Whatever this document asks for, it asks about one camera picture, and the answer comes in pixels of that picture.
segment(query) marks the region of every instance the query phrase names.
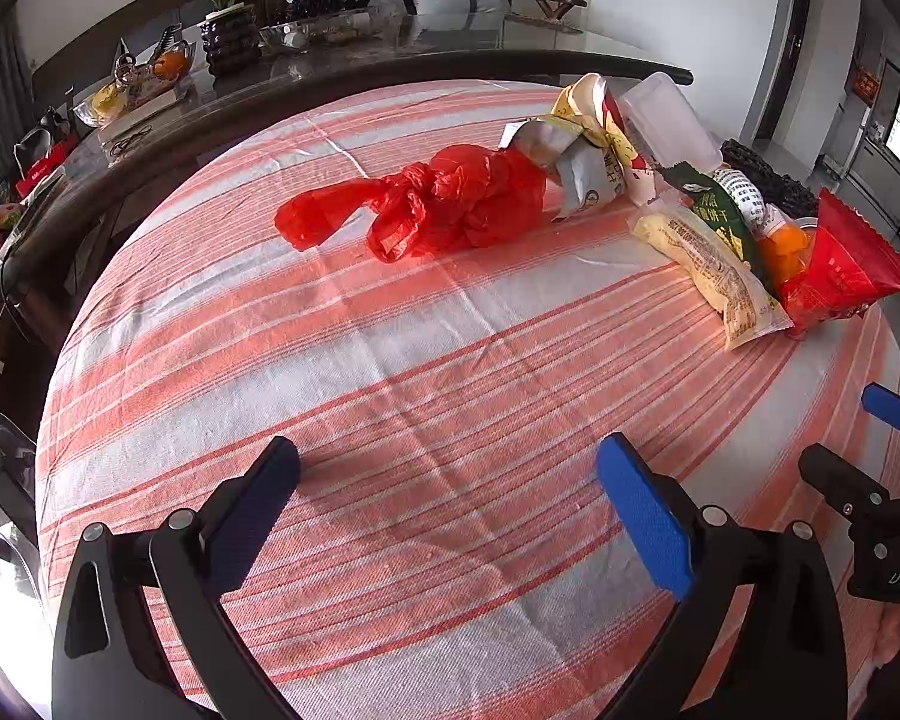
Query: dining table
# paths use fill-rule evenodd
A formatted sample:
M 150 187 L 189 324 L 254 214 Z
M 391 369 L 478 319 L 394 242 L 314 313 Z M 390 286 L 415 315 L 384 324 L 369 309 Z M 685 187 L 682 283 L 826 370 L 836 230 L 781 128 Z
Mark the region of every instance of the dining table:
M 52 607 L 89 524 L 198 509 L 281 435 L 298 489 L 223 608 L 301 717 L 593 718 L 674 603 L 597 479 L 597 445 L 621 431 L 699 506 L 812 525 L 860 704 L 883 605 L 848 595 L 847 524 L 797 458 L 821 442 L 900 496 L 900 433 L 860 405 L 871 381 L 900 393 L 878 306 L 726 351 L 686 271 L 629 232 L 625 197 L 392 264 L 367 249 L 367 209 L 303 252 L 274 228 L 302 191 L 496 146 L 558 94 L 444 79 L 351 95 L 246 138 L 142 223 L 50 381 L 36 507 Z M 561 192 L 548 183 L 548 202 Z M 148 598 L 182 689 L 209 705 Z M 691 702 L 745 611 L 740 592 Z

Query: blue gripper pad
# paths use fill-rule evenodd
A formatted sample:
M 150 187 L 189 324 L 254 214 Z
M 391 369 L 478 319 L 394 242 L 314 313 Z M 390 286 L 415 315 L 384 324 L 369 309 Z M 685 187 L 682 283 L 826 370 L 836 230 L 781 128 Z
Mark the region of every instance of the blue gripper pad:
M 643 461 L 639 456 L 634 461 L 636 453 L 622 437 L 614 433 L 600 442 L 597 476 L 653 583 L 682 600 L 693 581 L 690 541 L 644 475 Z
M 864 387 L 860 397 L 864 410 L 900 431 L 900 396 L 876 383 Z

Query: snack bag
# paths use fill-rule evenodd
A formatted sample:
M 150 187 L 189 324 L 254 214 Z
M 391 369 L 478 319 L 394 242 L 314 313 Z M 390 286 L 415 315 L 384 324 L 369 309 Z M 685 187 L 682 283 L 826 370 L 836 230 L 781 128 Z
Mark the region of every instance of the snack bag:
M 713 180 L 720 184 L 730 199 L 737 204 L 751 232 L 754 234 L 760 232 L 767 221 L 767 204 L 754 183 L 739 170 L 726 166 L 714 170 Z
M 629 227 L 689 272 L 706 302 L 724 317 L 725 349 L 793 326 L 746 265 L 682 204 L 655 200 L 634 215 Z
M 763 237 L 757 238 L 756 245 L 779 295 L 785 281 L 806 271 L 813 237 L 773 204 L 767 206 L 760 232 Z
M 694 170 L 687 162 L 660 169 L 667 183 L 693 200 L 690 208 L 730 250 L 760 279 L 767 293 L 776 298 L 773 279 L 763 264 L 754 234 L 746 226 L 737 204 L 716 180 Z
M 580 122 L 585 127 L 595 125 L 607 134 L 610 147 L 623 169 L 626 194 L 635 205 L 646 205 L 656 196 L 653 168 L 637 153 L 626 136 L 623 116 L 613 95 L 607 90 L 607 80 L 603 76 L 588 73 L 573 86 L 564 89 L 551 113 Z
M 377 218 L 367 248 L 381 262 L 488 247 L 540 223 L 546 173 L 516 149 L 447 146 L 429 163 L 383 178 L 353 178 L 303 191 L 277 209 L 274 226 L 297 251 L 320 245 L 362 205 Z
M 860 214 L 822 189 L 810 265 L 780 289 L 794 328 L 845 317 L 897 292 L 900 255 Z
M 549 115 L 504 127 L 500 148 L 523 152 L 563 188 L 563 204 L 554 221 L 599 208 L 624 191 L 624 176 L 607 134 L 591 122 Z

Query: screw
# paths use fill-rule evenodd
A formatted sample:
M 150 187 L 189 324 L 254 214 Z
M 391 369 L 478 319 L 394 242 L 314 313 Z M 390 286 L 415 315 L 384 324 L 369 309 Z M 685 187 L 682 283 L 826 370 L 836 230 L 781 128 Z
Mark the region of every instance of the screw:
M 193 509 L 177 509 L 168 517 L 167 524 L 172 531 L 182 531 L 189 528 L 196 516 Z
M 804 541 L 810 541 L 813 538 L 813 528 L 802 519 L 797 520 L 790 527 L 793 528 L 794 536 L 797 538 L 802 538 Z
M 96 541 L 103 535 L 103 522 L 95 522 L 83 529 L 84 541 Z
M 719 528 L 727 523 L 727 513 L 719 506 L 707 506 L 703 509 L 703 521 L 708 525 Z

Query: plastic container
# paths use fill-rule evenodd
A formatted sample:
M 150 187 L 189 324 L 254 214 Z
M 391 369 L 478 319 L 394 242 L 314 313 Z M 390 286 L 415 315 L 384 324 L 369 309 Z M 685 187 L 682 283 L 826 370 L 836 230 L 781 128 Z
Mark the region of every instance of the plastic container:
M 667 74 L 640 81 L 619 105 L 661 167 L 685 161 L 709 175 L 722 164 L 720 149 Z

